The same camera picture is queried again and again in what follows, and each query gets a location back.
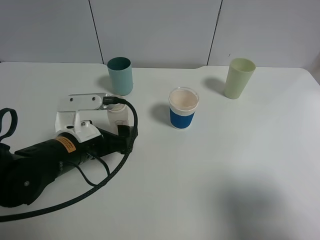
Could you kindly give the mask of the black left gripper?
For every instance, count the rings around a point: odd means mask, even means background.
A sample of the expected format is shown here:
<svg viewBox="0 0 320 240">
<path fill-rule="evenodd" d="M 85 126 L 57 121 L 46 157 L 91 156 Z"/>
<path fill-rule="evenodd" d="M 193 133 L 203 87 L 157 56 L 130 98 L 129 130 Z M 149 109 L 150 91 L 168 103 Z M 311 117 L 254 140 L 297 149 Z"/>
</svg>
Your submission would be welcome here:
<svg viewBox="0 0 320 240">
<path fill-rule="evenodd" d="M 96 126 L 82 126 L 79 132 L 74 134 L 76 165 L 81 165 L 94 157 L 120 152 L 130 154 L 134 142 L 138 136 L 138 128 L 135 126 L 118 125 L 118 135 L 103 130 Z"/>
</svg>

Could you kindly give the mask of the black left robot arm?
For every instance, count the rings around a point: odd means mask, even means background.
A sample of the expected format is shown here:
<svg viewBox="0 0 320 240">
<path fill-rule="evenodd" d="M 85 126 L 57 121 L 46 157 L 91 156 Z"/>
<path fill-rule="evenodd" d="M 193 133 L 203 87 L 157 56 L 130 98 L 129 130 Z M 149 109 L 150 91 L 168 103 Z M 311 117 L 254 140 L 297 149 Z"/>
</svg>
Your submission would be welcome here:
<svg viewBox="0 0 320 240">
<path fill-rule="evenodd" d="M 63 132 L 56 138 L 10 153 L 0 146 L 0 205 L 14 208 L 33 203 L 56 178 L 93 157 L 104 157 L 129 148 L 133 128 L 118 126 L 119 134 L 100 130 L 85 142 Z"/>
</svg>

